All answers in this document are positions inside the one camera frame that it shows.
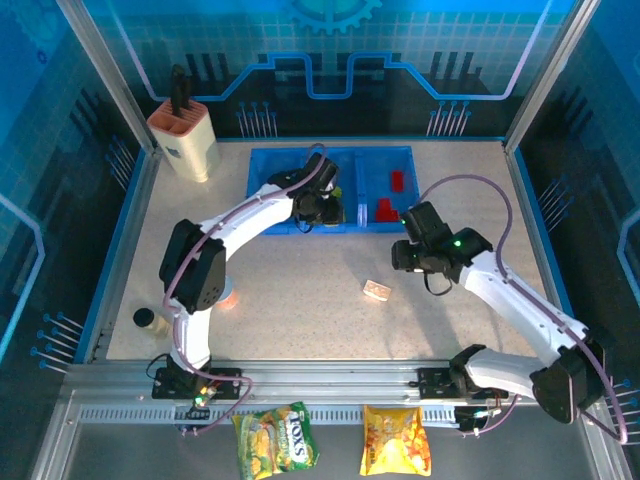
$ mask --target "knife block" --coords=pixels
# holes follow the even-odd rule
[[[165,100],[147,119],[147,125],[181,177],[206,182],[220,163],[209,110],[201,103],[189,101],[189,108],[181,108],[176,116],[171,101]]]

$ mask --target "yellow snack bag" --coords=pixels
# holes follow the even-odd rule
[[[360,475],[431,475],[431,451],[422,408],[364,407],[364,453]]]

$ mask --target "glass panel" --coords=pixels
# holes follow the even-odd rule
[[[637,1],[602,1],[521,145],[575,315],[613,335],[614,378],[629,377],[635,388],[640,382],[639,22]],[[627,417],[636,433],[638,418]]]
[[[138,146],[55,2],[0,8],[0,476],[17,479],[37,458]],[[44,321],[58,312],[79,327]]]
[[[87,5],[147,115],[179,64],[219,137],[496,137],[573,0]]]

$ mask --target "green snack bag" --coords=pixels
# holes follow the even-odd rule
[[[309,412],[302,402],[261,413],[234,415],[232,420],[238,436],[243,480],[306,470],[318,461]]]

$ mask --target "red block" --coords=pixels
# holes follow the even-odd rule
[[[380,198],[378,200],[378,210],[376,210],[376,222],[388,223],[399,220],[398,211],[391,208],[391,200],[389,198]]]
[[[391,191],[394,193],[404,192],[404,173],[400,170],[391,172]]]

